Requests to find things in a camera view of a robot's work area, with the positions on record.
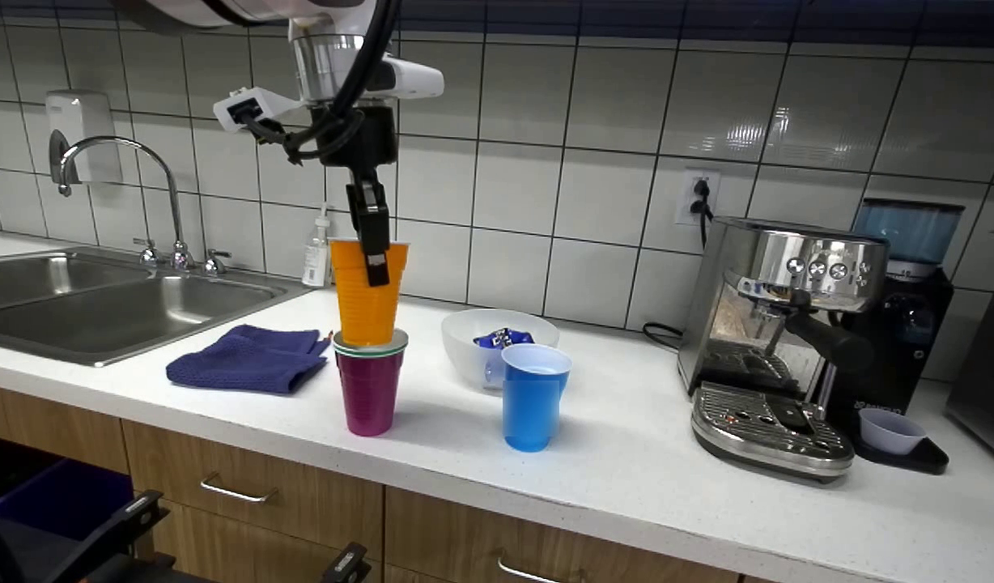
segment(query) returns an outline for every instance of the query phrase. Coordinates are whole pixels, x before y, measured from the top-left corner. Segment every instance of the navy cloth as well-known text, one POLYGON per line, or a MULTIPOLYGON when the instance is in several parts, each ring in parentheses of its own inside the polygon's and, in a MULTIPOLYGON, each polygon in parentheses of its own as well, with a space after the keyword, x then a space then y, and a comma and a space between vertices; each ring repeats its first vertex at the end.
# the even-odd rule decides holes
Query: navy cloth
POLYGON ((168 363, 175 384, 293 395, 326 367, 317 330, 235 326, 201 352, 168 363))

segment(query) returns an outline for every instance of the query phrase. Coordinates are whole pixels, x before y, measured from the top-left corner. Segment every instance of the cabinet drawer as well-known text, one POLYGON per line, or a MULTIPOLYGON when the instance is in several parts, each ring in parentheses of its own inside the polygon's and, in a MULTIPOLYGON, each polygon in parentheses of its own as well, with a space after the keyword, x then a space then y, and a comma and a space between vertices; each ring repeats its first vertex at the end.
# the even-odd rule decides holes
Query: cabinet drawer
POLYGON ((522 581, 508 569, 571 583, 734 583, 734 574, 568 533, 411 493, 387 493, 387 559, 436 581, 522 581))
POLYGON ((387 583, 443 583, 443 581, 409 574, 409 569, 399 569, 399 568, 387 568, 387 583))
POLYGON ((264 530, 384 550, 384 485, 143 424, 126 424, 126 443, 136 489, 264 530))
POLYGON ((153 527, 153 546, 173 554, 175 569, 223 583, 317 583, 339 554, 339 546, 269 533, 175 501, 153 527))
POLYGON ((126 473, 121 420, 0 390, 0 439, 126 473))

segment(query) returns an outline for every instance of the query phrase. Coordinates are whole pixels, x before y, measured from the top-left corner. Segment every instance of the sink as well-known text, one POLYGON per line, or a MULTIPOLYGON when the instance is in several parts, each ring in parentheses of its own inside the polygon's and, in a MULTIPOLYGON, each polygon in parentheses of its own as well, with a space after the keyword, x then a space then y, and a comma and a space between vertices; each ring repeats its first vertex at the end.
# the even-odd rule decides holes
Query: sink
POLYGON ((141 279, 147 279, 147 273, 136 267, 136 258, 118 258, 86 251, 0 258, 0 305, 22 305, 37 299, 141 279))
POLYGON ((269 279, 143 276, 0 307, 0 347, 107 367, 167 339, 300 294, 269 279))

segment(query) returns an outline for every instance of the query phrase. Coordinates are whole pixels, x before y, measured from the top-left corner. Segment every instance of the espresso machine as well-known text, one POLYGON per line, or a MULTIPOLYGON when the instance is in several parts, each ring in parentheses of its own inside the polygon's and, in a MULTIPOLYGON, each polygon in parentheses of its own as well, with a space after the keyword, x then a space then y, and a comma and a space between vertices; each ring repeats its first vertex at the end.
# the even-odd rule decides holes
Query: espresso machine
POLYGON ((888 244, 797 225, 711 225, 707 258, 679 343, 693 434, 721 458, 847 475, 853 443, 825 424, 840 373, 875 361, 841 326, 884 283, 888 244))

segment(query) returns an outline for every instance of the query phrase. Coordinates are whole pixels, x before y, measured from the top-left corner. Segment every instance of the purple cup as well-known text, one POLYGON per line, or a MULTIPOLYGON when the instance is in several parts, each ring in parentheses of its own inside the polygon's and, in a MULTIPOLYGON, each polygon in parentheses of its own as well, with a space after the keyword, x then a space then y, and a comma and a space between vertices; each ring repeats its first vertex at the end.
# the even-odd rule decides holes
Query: purple cup
POLYGON ((339 343, 339 335, 333 338, 346 430, 377 437, 392 428, 404 347, 404 330, 395 330, 387 347, 354 347, 339 343))

